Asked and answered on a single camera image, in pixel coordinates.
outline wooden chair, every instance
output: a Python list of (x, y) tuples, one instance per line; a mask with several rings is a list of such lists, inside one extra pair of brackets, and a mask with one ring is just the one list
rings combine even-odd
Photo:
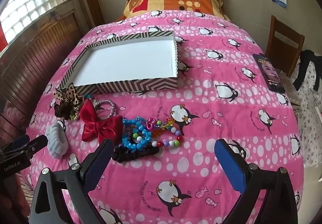
[[(275, 36), (275, 32), (297, 43), (298, 47), (295, 48), (281, 41)], [(270, 59), (273, 67), (284, 71), (290, 77), (302, 51), (304, 39), (304, 35), (295, 32), (272, 15), (265, 56)]]

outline red bow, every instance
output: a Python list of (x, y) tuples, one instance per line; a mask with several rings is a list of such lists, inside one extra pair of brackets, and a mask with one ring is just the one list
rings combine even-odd
[(99, 143), (104, 138), (112, 140), (114, 145), (120, 141), (123, 132), (123, 117), (113, 116), (106, 120), (99, 120), (96, 110), (90, 100), (87, 100), (79, 112), (79, 117), (85, 123), (82, 141), (91, 141), (98, 137)]

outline red curtain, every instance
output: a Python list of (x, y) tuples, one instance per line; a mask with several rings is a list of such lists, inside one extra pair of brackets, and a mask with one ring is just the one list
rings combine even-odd
[(0, 24), (0, 52), (7, 46), (7, 40), (5, 39), (1, 24)]

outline pink duvet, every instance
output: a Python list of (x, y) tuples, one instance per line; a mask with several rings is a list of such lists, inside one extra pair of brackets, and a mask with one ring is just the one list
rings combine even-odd
[[(57, 120), (51, 108), (55, 87), (87, 44), (114, 34), (174, 31), (178, 40), (177, 90), (94, 96), (97, 100), (113, 100), (117, 113), (129, 119), (139, 115), (165, 121), (170, 116), (180, 117), (182, 112), (191, 118), (182, 126), (184, 141), (179, 147), (164, 147), (154, 156), (122, 164), (110, 161), (96, 189), (89, 193), (108, 224), (221, 223), (239, 193), (232, 189), (214, 155), (218, 138), (225, 138), (248, 163), (256, 163), (262, 169), (275, 171), (286, 167), (300, 205), (303, 157), (297, 122), (287, 97), (266, 87), (252, 57), (254, 53), (262, 53), (261, 49), (247, 32), (234, 24), (212, 15), (196, 15), (190, 11), (146, 13), (94, 28), (57, 70), (34, 112), (27, 129), (31, 138), (44, 134)], [(105, 110), (99, 116), (108, 115), (108, 105), (102, 107)], [(82, 121), (68, 121), (67, 154), (62, 160), (55, 160), (46, 149), (38, 152), (30, 168), (23, 171), (26, 183), (35, 187), (44, 167), (53, 171), (67, 169), (69, 160), (75, 156), (82, 161), (93, 152), (98, 146), (97, 140), (82, 142), (82, 131)], [(160, 140), (171, 139), (174, 134), (170, 131), (160, 137)], [(74, 221), (79, 223), (68, 192), (63, 194)], [(263, 197), (261, 193), (249, 224), (254, 222)]]

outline chevron pattern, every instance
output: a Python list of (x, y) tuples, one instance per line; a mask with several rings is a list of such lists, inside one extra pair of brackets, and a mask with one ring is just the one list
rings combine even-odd
[[(172, 31), (162, 31), (162, 32), (144, 32), (129, 34), (120, 37), (114, 37), (112, 39), (98, 41), (93, 44), (89, 44), (80, 53), (80, 55), (73, 62), (71, 67), (67, 70), (64, 78), (62, 79), (59, 88), (64, 89), (67, 86), (67, 82), (75, 70), (80, 59), (84, 54), (91, 48), (110, 44), (118, 41), (132, 40), (138, 38), (147, 37), (160, 37), (160, 36), (171, 36), (173, 39), (173, 44), (175, 47), (175, 63), (178, 65), (178, 47), (175, 40), (174, 33)], [(140, 80), (130, 80), (130, 81), (113, 81), (106, 83), (96, 83), (90, 85), (75, 86), (75, 89), (79, 95), (83, 94), (96, 94), (96, 93), (110, 93), (110, 92), (134, 92), (134, 91), (144, 91), (144, 90), (172, 90), (176, 89), (178, 85), (178, 67), (176, 68), (176, 76), (170, 78), (153, 78), (153, 79), (140, 79)]]

